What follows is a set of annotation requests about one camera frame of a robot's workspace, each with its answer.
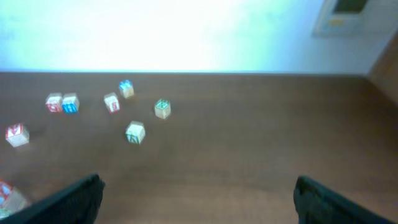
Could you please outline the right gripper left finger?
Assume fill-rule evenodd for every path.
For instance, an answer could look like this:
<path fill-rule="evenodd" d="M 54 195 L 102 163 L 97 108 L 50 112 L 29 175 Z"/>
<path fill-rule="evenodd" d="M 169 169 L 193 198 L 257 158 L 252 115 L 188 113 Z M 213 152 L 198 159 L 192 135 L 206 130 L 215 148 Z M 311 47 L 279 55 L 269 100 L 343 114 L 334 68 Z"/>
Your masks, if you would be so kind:
<path fill-rule="evenodd" d="M 1 224 L 94 224 L 105 182 L 91 174 L 1 220 Z"/>

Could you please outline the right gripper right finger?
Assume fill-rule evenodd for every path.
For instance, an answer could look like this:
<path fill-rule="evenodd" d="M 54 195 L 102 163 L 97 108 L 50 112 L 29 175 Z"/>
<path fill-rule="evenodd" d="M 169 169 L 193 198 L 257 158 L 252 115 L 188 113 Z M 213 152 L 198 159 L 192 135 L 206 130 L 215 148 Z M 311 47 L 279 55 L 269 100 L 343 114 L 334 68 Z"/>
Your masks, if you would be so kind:
<path fill-rule="evenodd" d="M 296 181 L 294 205 L 299 224 L 394 224 L 304 175 Z"/>

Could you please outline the red E block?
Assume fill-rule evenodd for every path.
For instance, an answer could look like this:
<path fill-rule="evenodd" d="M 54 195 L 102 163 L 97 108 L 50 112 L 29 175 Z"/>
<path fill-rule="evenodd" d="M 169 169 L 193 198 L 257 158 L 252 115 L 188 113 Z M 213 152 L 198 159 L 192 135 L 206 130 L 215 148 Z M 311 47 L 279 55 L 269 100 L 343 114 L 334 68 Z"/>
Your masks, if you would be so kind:
<path fill-rule="evenodd" d="M 1 180 L 1 219 L 17 213 L 30 205 L 16 187 Z"/>

